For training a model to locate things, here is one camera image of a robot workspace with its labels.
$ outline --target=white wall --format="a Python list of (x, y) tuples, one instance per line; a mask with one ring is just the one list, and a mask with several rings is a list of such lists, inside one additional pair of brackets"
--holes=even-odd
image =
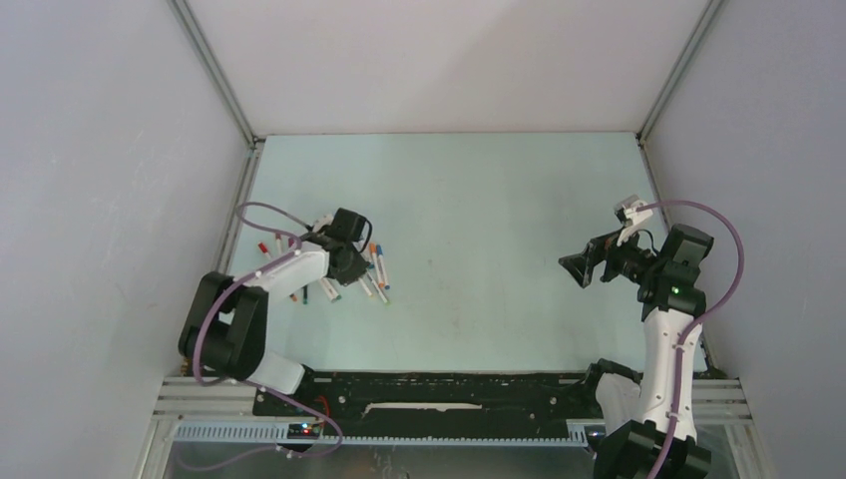
[[(844, 18), (841, 0), (728, 2), (648, 144), (662, 195), (725, 212), (745, 241), (745, 281), (706, 334), (783, 478), (846, 471)], [(735, 266), (717, 241), (714, 299)]]
[(260, 135), (635, 131), (706, 0), (192, 0)]
[(165, 0), (5, 0), (0, 45), (0, 477), (129, 477), (246, 148)]

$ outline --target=pile of markers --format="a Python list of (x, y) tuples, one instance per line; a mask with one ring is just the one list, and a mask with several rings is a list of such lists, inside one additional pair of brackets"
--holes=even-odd
[[(294, 243), (293, 239), (288, 239), (286, 248), (282, 241), (282, 236), (279, 234), (276, 235), (275, 242), (277, 257), (285, 254), (287, 248), (293, 247)], [(367, 246), (362, 249), (362, 255), (369, 263), (367, 271), (358, 279), (358, 283), (361, 285), (361, 288), (364, 289), (364, 293), (367, 294), (367, 296), (373, 297), (373, 291), (370, 289), (370, 286), (367, 285), (367, 282), (369, 281), (382, 302), (386, 305), (390, 304), (388, 296), (385, 295), (385, 291), (391, 288), (391, 283), (388, 280), (388, 270), (385, 268), (385, 254), (382, 251), (382, 245), (371, 241), (367, 245), (359, 243), (357, 246), (359, 249), (362, 249), (363, 246)], [(264, 242), (260, 241), (258, 243), (258, 250), (264, 254), (264, 257), (266, 257), (267, 260), (273, 260), (273, 254), (270, 253), (270, 249), (266, 244), (264, 244)], [(328, 277), (322, 277), (318, 283), (330, 302), (336, 302), (341, 298), (341, 294), (338, 292), (337, 288), (335, 288), (332, 280)], [(296, 294), (292, 294), (290, 299), (294, 302), (298, 301)], [(302, 303), (308, 304), (308, 284), (302, 288)]]

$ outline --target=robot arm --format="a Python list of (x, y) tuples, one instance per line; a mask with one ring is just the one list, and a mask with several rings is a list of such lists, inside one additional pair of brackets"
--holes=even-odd
[[(646, 364), (640, 385), (619, 374), (605, 374), (597, 386), (597, 400), (606, 418), (608, 436), (597, 452), (595, 478), (633, 478), (645, 475), (654, 464), (670, 417), (677, 424), (673, 445), (662, 471), (666, 478), (703, 478), (710, 453), (695, 445), (690, 396), (693, 353), (701, 326), (676, 343), (680, 334), (705, 311), (705, 295), (695, 287), (699, 263), (708, 255), (713, 238), (685, 226), (672, 227), (663, 248), (653, 254), (637, 246), (639, 224), (648, 219), (637, 208), (644, 205), (631, 197), (617, 206), (623, 227), (588, 242), (579, 254), (559, 259), (581, 287), (591, 283), (593, 270), (606, 263), (602, 282), (623, 275), (640, 286), (637, 300), (643, 304), (641, 321), (646, 339)], [(675, 377), (676, 348), (683, 347), (682, 375)], [(678, 413), (674, 414), (674, 389), (680, 388)]]
[[(268, 298), (288, 297), (325, 276), (342, 285), (358, 280), (367, 270), (367, 261), (354, 243), (361, 238), (367, 223), (367, 218), (339, 209), (302, 237), (302, 248), (292, 259), (239, 287), (214, 315), (201, 351), (203, 365), (226, 377), (261, 384), (284, 394), (296, 391), (311, 370), (265, 350)], [(232, 283), (232, 276), (216, 271), (201, 279), (180, 336), (179, 350), (183, 356), (192, 357), (207, 313)], [(221, 321), (220, 313), (231, 313), (231, 323)]]

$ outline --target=light blue table surface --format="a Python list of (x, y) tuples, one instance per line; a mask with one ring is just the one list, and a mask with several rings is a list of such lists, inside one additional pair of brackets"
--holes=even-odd
[[(637, 286), (598, 272), (581, 289), (558, 265), (617, 229), (613, 207), (632, 194), (653, 199), (629, 133), (269, 137), (250, 199), (307, 222), (365, 215), (392, 287), (390, 306), (358, 284), (335, 303), (317, 284), (309, 305), (271, 300), (267, 347), (315, 369), (565, 371), (604, 357), (642, 370)], [(647, 227), (663, 242), (658, 217)], [(263, 264), (260, 240), (272, 246), (241, 230), (231, 272)]]

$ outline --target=table surface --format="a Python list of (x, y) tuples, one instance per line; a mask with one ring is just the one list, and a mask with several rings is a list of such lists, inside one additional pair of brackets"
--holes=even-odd
[[(601, 357), (642, 370), (637, 286), (581, 289), (558, 265), (619, 228), (613, 207), (632, 194), (653, 199), (628, 133), (269, 137), (250, 199), (307, 222), (338, 207), (368, 217), (391, 304), (358, 284), (335, 303), (317, 284), (308, 305), (272, 298), (267, 347), (328, 370), (573, 371)], [(661, 243), (659, 218), (647, 227)], [(241, 230), (232, 272), (265, 262), (260, 240), (273, 243)]]

